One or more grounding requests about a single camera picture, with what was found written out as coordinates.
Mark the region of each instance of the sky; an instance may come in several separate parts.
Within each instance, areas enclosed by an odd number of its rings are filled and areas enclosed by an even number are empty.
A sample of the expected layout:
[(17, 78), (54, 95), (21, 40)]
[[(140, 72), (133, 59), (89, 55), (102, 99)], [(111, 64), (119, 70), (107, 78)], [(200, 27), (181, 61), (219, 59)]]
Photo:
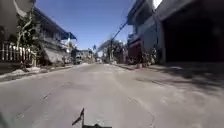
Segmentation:
[[(135, 0), (37, 0), (36, 7), (78, 39), (79, 49), (99, 46), (116, 33)], [(126, 26), (117, 40), (126, 42), (132, 27)]]

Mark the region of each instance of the house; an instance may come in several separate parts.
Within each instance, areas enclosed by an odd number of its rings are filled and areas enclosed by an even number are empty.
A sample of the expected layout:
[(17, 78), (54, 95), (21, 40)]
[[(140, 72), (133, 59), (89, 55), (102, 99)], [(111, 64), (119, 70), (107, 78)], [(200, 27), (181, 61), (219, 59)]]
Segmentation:
[(224, 61), (222, 0), (136, 0), (128, 14), (141, 50), (162, 62)]
[(46, 63), (62, 63), (63, 59), (70, 63), (71, 55), (66, 52), (67, 49), (61, 41), (76, 37), (58, 26), (38, 8), (34, 9), (34, 15), (38, 22), (39, 41), (44, 50)]
[(88, 49), (88, 50), (79, 50), (76, 53), (76, 57), (79, 59), (93, 59), (93, 52)]
[(4, 28), (5, 40), (17, 34), (17, 14), (25, 16), (33, 4), (31, 0), (0, 0), (0, 26)]

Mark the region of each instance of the asphalt road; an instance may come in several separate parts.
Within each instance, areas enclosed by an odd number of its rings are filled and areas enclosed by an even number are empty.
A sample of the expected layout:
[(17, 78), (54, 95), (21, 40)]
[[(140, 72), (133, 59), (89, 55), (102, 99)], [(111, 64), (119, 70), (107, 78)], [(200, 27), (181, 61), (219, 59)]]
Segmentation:
[(199, 80), (101, 64), (4, 82), (0, 128), (72, 128), (83, 108), (85, 125), (223, 128), (224, 82)]
[(113, 76), (123, 72), (86, 65), (2, 83), (0, 127), (72, 128), (82, 108), (86, 125), (149, 127), (151, 115), (115, 86)]

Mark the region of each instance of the tree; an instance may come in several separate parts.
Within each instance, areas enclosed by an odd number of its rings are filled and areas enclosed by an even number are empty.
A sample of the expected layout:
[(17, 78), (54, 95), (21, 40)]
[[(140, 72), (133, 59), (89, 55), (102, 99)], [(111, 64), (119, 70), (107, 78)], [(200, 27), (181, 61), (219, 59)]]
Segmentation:
[(79, 50), (77, 49), (77, 47), (74, 47), (71, 51), (71, 57), (73, 58), (73, 64), (77, 64), (77, 59), (76, 59), (76, 55), (79, 52)]
[(113, 57), (114, 59), (118, 62), (121, 63), (123, 62), (123, 43), (119, 42), (117, 40), (112, 42), (112, 52), (113, 52)]
[(0, 43), (2, 43), (5, 39), (5, 28), (0, 26)]
[(94, 54), (94, 57), (95, 57), (95, 61), (97, 62), (97, 59), (99, 58), (99, 55), (97, 52)]
[(19, 21), (17, 28), (19, 32), (16, 44), (17, 47), (29, 48), (33, 59), (39, 62), (40, 58), (43, 57), (43, 51), (38, 41), (39, 34), (36, 31), (37, 23), (33, 15), (33, 9), (28, 12), (25, 17), (18, 16)]
[(90, 49), (90, 48), (88, 48), (88, 51), (89, 51), (89, 54), (93, 54), (93, 51)]

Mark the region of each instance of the pole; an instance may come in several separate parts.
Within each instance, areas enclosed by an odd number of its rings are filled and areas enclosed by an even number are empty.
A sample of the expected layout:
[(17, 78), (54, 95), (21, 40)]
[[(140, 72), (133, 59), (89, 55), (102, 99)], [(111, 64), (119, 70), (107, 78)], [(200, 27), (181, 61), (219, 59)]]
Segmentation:
[(121, 32), (121, 30), (128, 24), (128, 21), (126, 21), (117, 31), (117, 33), (111, 38), (110, 40), (110, 61), (112, 61), (113, 57), (113, 40), (117, 37), (117, 35)]
[(155, 22), (155, 31), (156, 31), (156, 44), (155, 45), (156, 45), (156, 47), (158, 47), (158, 44), (159, 44), (159, 33), (158, 33), (158, 22), (157, 22), (157, 19), (156, 19), (155, 10), (153, 9), (152, 5), (150, 5), (149, 0), (146, 0), (146, 1), (148, 3), (148, 6), (149, 6), (149, 11), (152, 13), (153, 21)]

